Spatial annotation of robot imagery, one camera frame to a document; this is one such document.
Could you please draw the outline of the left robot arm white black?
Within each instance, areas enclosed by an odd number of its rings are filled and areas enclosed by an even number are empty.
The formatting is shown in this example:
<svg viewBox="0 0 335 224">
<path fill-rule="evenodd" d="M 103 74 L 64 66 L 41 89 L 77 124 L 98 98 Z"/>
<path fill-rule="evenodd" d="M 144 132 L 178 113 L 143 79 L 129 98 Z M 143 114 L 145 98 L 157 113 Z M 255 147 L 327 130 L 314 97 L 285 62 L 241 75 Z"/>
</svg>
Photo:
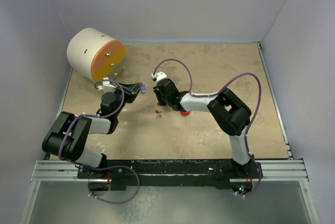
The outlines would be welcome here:
<svg viewBox="0 0 335 224">
<path fill-rule="evenodd" d="M 135 101 L 146 86 L 139 82 L 119 84 L 108 78 L 97 81 L 95 89 L 103 91 L 100 108 L 94 115 L 61 112 L 42 142 L 42 150 L 81 165 L 89 166 L 96 178 L 107 174 L 106 156 L 86 146 L 89 135 L 112 134 L 118 126 L 118 115 L 127 103 Z"/>
</svg>

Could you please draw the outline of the purple earbud charging case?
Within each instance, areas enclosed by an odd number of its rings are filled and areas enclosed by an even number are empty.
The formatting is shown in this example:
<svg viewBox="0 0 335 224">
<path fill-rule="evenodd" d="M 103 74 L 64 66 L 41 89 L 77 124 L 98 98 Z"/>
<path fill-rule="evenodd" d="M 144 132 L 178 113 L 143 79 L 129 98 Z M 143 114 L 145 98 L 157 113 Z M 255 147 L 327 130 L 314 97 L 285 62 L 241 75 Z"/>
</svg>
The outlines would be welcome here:
<svg viewBox="0 0 335 224">
<path fill-rule="evenodd" d="M 142 84 L 141 88 L 140 88 L 140 92 L 141 94 L 145 94 L 147 90 L 147 85 L 146 84 Z"/>
</svg>

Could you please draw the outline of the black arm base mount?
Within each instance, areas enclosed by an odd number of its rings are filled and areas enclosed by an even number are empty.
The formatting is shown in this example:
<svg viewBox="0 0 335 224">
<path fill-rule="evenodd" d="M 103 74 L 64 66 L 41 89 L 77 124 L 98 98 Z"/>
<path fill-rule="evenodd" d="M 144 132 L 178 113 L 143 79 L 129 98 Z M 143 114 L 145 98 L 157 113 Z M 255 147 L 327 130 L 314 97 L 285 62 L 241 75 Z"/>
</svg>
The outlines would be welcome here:
<svg viewBox="0 0 335 224">
<path fill-rule="evenodd" d="M 78 178 L 106 180 L 111 191 L 128 186 L 214 187 L 250 192 L 263 178 L 261 164 L 232 159 L 107 160 L 97 168 L 77 163 Z"/>
</svg>

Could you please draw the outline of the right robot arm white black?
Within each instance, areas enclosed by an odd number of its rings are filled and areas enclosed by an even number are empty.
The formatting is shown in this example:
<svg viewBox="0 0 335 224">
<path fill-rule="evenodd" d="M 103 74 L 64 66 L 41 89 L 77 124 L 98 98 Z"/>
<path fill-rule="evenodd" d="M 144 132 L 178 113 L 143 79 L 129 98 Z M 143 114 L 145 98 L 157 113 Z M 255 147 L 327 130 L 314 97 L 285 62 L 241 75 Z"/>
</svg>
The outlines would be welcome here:
<svg viewBox="0 0 335 224">
<path fill-rule="evenodd" d="M 246 177 L 251 172 L 249 141 L 246 135 L 250 123 L 250 108 L 230 89 L 225 88 L 217 95 L 180 92 L 174 82 L 167 78 L 154 77 L 153 91 L 161 106 L 168 105 L 181 113 L 203 111 L 210 113 L 219 128 L 229 136 L 232 148 L 233 173 Z"/>
</svg>

